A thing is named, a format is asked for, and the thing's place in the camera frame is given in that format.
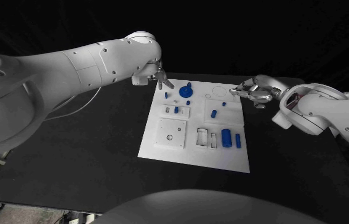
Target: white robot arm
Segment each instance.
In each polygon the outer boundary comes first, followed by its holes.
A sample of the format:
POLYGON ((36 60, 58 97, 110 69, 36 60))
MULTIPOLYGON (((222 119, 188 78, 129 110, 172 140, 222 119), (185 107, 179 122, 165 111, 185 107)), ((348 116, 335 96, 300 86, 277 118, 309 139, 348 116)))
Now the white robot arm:
POLYGON ((160 88, 173 88, 160 57, 148 32, 48 54, 0 55, 0 151, 28 140, 58 104, 78 94, 130 77, 135 85, 159 79, 160 88))
POLYGON ((303 132, 319 135, 331 127, 349 142, 349 99, 336 89, 322 84, 303 84, 290 88, 276 78, 257 75, 230 90, 254 101, 257 108, 276 98, 280 111, 273 121, 289 129, 295 125, 303 132))

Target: black table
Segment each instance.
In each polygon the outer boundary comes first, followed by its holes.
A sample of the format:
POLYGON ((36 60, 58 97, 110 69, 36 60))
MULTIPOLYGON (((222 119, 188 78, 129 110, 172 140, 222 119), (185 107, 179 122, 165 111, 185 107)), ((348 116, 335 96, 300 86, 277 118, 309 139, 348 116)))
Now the black table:
MULTIPOLYGON (((228 84, 250 78, 169 77, 228 84)), ((208 189, 276 202, 326 222, 347 222, 349 166, 335 138, 329 130, 310 136, 279 127, 272 121, 277 101, 259 110, 241 100, 251 174, 137 157, 155 88, 156 82, 136 87, 129 79, 104 87, 80 113, 44 123, 0 170, 0 202, 104 213, 155 192, 208 189)), ((60 114, 93 95, 81 95, 60 114)))

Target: blue object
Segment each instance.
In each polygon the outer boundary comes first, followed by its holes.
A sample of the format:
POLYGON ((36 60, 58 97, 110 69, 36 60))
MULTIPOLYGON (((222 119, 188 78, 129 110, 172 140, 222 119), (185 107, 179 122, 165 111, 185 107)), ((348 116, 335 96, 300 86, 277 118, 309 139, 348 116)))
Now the blue object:
POLYGON ((241 148, 240 134, 235 134, 235 139, 237 139, 237 148, 241 148))
POLYGON ((222 130, 222 145, 224 147, 231 147, 233 143, 231 143, 231 130, 230 129, 224 129, 222 130))
POLYGON ((211 118, 217 118, 217 110, 212 110, 211 118))
POLYGON ((181 88, 181 96, 189 98, 194 95, 192 84, 188 83, 186 86, 181 88))

